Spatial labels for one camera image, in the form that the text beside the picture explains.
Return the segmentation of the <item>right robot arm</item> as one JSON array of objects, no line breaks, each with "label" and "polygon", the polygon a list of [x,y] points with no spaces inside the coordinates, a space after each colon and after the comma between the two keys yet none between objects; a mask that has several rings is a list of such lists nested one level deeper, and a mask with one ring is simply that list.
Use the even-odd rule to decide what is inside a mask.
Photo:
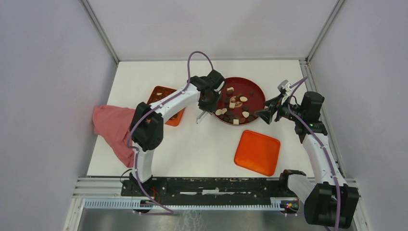
[{"label": "right robot arm", "polygon": [[270,124],[286,118],[295,123],[295,133],[306,150],[315,178],[312,183],[300,170],[284,170],[278,191],[283,196],[293,193],[304,205],[306,222],[311,225],[348,229],[360,198],[358,189],[343,178],[329,146],[328,132],[320,120],[324,97],[317,92],[304,94],[301,104],[291,104],[290,97],[279,96],[264,102],[265,109],[256,115]]}]

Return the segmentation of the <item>metal serving tongs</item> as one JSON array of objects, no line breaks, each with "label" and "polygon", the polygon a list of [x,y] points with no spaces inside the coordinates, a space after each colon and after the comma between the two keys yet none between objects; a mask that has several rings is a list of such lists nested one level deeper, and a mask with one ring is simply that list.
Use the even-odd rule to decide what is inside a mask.
[{"label": "metal serving tongs", "polygon": [[207,116],[207,115],[211,115],[211,112],[208,111],[202,111],[196,118],[196,124],[200,124],[202,122],[202,120]]}]

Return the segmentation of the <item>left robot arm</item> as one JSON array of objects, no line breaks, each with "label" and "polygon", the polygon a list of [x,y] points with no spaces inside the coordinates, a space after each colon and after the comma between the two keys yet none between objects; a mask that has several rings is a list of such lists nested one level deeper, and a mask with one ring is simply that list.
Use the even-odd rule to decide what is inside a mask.
[{"label": "left robot arm", "polygon": [[198,105],[203,113],[213,114],[221,98],[225,78],[216,70],[207,76],[193,76],[180,89],[161,100],[137,105],[130,124],[127,146],[134,151],[132,175],[136,179],[132,189],[139,196],[151,191],[153,154],[164,137],[164,124],[191,104]]}]

